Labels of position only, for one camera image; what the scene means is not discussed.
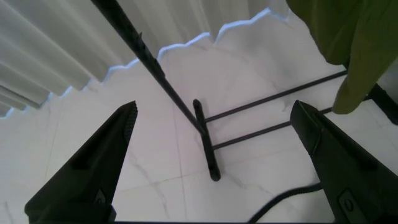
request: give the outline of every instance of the green fabric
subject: green fabric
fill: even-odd
[[[287,0],[326,61],[350,61],[333,112],[354,111],[398,56],[398,0]]]

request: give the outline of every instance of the metal rack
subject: metal rack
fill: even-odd
[[[130,20],[127,18],[127,16],[121,9],[118,2],[116,0],[91,0],[91,1],[101,11],[104,17],[108,20],[108,22],[114,27],[114,29],[122,37],[122,39],[127,43],[130,49],[137,55],[137,58],[142,62],[142,64],[146,67],[146,69],[148,69],[150,74],[156,79],[159,85],[164,89],[164,91],[169,95],[169,97],[173,100],[173,102],[178,106],[178,108],[185,115],[185,117],[187,117],[187,119],[191,122],[191,124],[200,133],[210,177],[214,181],[218,181],[221,179],[221,173],[218,168],[217,159],[214,153],[215,150],[220,149],[222,147],[230,146],[237,142],[254,138],[262,134],[269,133],[271,131],[278,130],[280,128],[290,126],[291,123],[290,121],[286,121],[284,123],[280,123],[275,126],[271,126],[251,134],[231,139],[229,141],[222,142],[217,145],[213,145],[211,143],[210,134],[207,128],[207,123],[252,108],[254,106],[267,103],[271,100],[278,99],[280,97],[295,93],[297,91],[304,90],[311,86],[327,82],[334,78],[342,77],[343,75],[347,74],[347,71],[339,72],[330,75],[328,77],[321,78],[319,80],[306,83],[304,85],[300,85],[293,89],[265,97],[261,100],[257,100],[252,103],[239,106],[235,109],[225,111],[224,113],[214,115],[209,118],[205,118],[201,103],[198,100],[194,100],[193,108],[196,114],[195,118],[194,115],[192,115],[192,113],[188,109],[188,107],[185,105],[185,103],[181,100],[177,92],[173,89],[173,87],[165,78],[165,74],[162,68],[160,67],[158,61],[149,52],[145,43],[142,41],[141,34],[139,34],[137,30],[135,30],[135,28],[132,26]],[[398,125],[398,105],[389,97],[389,95],[378,84],[374,86],[374,88],[367,95],[367,97],[365,97],[364,100],[373,100],[378,105],[378,107],[380,107],[380,109],[387,115],[387,117],[391,120],[391,122],[394,123],[395,125]],[[331,108],[326,108],[324,110],[321,110],[322,114],[329,112],[331,112]]]

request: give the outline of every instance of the white curtain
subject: white curtain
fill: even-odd
[[[280,0],[118,0],[154,56],[266,7],[286,15]],[[102,82],[134,53],[89,0],[0,0],[0,116],[40,108],[51,93]]]

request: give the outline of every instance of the green cloth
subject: green cloth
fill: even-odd
[[[398,56],[398,0],[287,0],[328,63],[348,61],[333,112],[354,111]]]

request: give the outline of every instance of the vertical pole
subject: vertical pole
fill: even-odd
[[[149,52],[145,43],[142,41],[141,34],[138,34],[137,30],[132,26],[119,3],[116,0],[91,0],[91,2],[93,2],[130,49],[137,55],[137,58],[148,69],[150,74],[152,74],[178,108],[180,108],[181,112],[187,117],[191,124],[201,135],[205,134],[205,130],[198,124],[198,121],[191,111],[166,80],[165,74],[158,61],[156,61]]]
[[[205,134],[201,134],[201,141],[203,143],[203,149],[205,150],[205,156],[207,160],[207,166],[209,168],[210,177],[214,181],[219,181],[221,179],[221,174],[217,165],[213,145],[211,144],[209,131],[207,130],[205,115],[203,114],[203,109],[199,100],[193,101],[193,108],[195,109],[195,114],[197,116],[199,125],[205,130]]]

